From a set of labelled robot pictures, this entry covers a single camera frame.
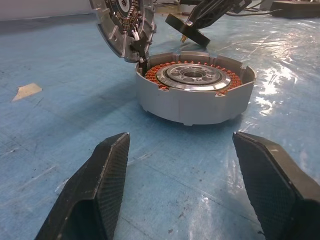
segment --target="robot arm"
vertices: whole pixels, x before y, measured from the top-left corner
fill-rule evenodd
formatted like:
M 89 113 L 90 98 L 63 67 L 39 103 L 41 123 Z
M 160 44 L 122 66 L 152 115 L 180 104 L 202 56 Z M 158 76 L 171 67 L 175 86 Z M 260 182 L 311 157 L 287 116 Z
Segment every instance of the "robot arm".
M 182 42 L 190 38 L 206 47 L 210 40 L 199 32 L 199 29 L 209 27 L 228 11 L 241 12 L 251 2 L 251 0 L 202 0 L 185 22 L 172 14 L 168 15 L 165 22 L 182 33 Z

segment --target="circular metal disc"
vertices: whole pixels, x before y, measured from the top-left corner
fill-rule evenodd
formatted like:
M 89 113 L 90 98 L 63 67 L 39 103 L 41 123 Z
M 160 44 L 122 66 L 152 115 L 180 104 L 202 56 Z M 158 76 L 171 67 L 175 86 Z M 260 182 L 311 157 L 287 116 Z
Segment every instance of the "circular metal disc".
M 216 91 L 231 82 L 223 71 L 207 65 L 178 63 L 160 69 L 157 79 L 164 85 L 186 91 Z
M 131 47 L 135 41 L 132 31 L 136 30 L 140 39 L 145 36 L 147 54 L 156 32 L 152 0 L 90 0 L 90 3 L 98 18 L 98 29 L 112 51 L 127 62 L 139 62 L 139 52 Z

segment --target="black equipment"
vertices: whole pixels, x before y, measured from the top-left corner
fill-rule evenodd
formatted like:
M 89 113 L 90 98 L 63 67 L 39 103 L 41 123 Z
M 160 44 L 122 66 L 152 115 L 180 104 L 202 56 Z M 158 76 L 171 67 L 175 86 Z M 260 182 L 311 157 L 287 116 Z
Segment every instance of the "black equipment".
M 236 132 L 245 188 L 266 240 L 318 240 L 320 186 L 278 144 Z M 130 137 L 100 143 L 69 179 L 36 240 L 112 240 L 124 193 Z
M 274 1 L 270 10 L 273 17 L 288 19 L 320 18 L 320 2 Z
M 190 38 L 197 44 L 206 47 L 210 40 L 199 29 L 211 26 L 228 11 L 240 13 L 251 2 L 251 0 L 202 0 L 194 7 L 185 22 L 172 14 L 168 15 L 165 22 L 183 34 L 182 42 Z

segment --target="gray motor housing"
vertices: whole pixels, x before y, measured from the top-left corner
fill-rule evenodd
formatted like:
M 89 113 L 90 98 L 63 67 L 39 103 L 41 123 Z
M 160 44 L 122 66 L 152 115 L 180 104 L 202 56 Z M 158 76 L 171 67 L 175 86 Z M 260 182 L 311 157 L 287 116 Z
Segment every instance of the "gray motor housing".
M 153 55 L 149 58 L 148 69 L 163 63 L 194 61 L 219 65 L 236 73 L 242 85 L 230 89 L 226 95 L 215 91 L 186 91 L 168 87 L 160 89 L 158 84 L 149 81 L 136 67 L 136 96 L 145 111 L 158 117 L 183 123 L 187 126 L 222 123 L 243 113 L 250 100 L 256 81 L 256 73 L 249 66 L 243 67 L 240 61 L 208 53 L 184 51 Z

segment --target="metal hub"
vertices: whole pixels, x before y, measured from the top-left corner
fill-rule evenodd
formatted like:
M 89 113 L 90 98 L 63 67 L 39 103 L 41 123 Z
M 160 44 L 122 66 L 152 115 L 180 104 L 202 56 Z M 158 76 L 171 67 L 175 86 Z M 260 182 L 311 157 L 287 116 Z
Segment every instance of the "metal hub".
M 207 65 L 178 63 L 162 68 L 156 73 L 164 85 L 186 91 L 216 91 L 231 82 L 223 71 Z

